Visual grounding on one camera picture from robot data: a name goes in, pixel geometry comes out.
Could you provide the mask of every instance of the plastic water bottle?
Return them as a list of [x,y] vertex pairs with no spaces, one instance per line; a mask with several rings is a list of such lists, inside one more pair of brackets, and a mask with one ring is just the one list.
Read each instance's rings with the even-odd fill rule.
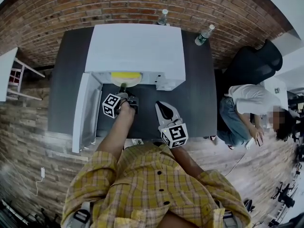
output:
[[167,14],[168,14],[168,10],[163,9],[160,17],[157,20],[157,24],[166,25],[167,24]]
[[203,29],[199,36],[196,37],[195,44],[198,46],[203,45],[204,42],[211,36],[214,29],[214,25],[210,25],[208,29]]

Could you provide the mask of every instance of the jeans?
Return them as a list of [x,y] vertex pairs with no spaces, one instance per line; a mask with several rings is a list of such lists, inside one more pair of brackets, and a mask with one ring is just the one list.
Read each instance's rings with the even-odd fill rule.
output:
[[227,145],[237,147],[247,142],[251,136],[247,127],[239,118],[233,99],[231,97],[223,97],[219,103],[219,113],[226,123],[229,131],[219,131],[218,137]]

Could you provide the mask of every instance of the yellow plaid shirt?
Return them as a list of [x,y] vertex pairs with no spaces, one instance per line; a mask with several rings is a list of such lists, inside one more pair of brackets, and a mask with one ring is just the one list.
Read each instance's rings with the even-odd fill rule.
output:
[[225,209],[250,226],[234,187],[218,171],[189,176],[166,145],[127,148],[117,162],[95,152],[68,189],[62,224],[85,201],[93,202],[91,227],[157,227],[170,211],[198,227],[221,228]]

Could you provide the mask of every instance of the floor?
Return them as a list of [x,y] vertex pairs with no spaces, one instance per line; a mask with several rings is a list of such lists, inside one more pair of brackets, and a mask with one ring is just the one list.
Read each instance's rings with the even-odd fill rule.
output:
[[[71,136],[47,131],[48,77],[23,87],[24,93],[43,100],[20,99],[0,104],[0,198],[11,202],[25,216],[39,213],[40,208],[51,216],[61,216],[70,182],[97,146],[74,154]],[[254,145],[250,150],[232,151],[222,141],[214,145],[203,138],[190,139],[186,146],[203,169],[218,169],[243,199],[253,199],[253,223],[263,220],[276,206],[277,201],[270,197],[280,181],[289,181],[293,165],[291,140],[276,141],[271,131],[265,139],[261,148]],[[38,183],[35,197],[41,167],[46,169],[46,178]]]

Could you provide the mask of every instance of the black tabletop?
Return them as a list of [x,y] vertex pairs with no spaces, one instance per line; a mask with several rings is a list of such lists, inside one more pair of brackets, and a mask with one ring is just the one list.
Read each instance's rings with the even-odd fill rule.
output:
[[[92,28],[67,31],[58,52],[50,90],[49,131],[73,133],[75,107],[81,75],[86,65]],[[196,33],[182,31],[186,81],[172,91],[157,91],[154,85],[136,85],[128,90],[139,98],[139,113],[129,138],[159,138],[155,101],[173,105],[186,123],[189,137],[216,135],[217,99],[212,54],[209,42],[194,43]],[[104,84],[101,102],[119,87]],[[100,107],[97,136],[104,136],[113,119]]]

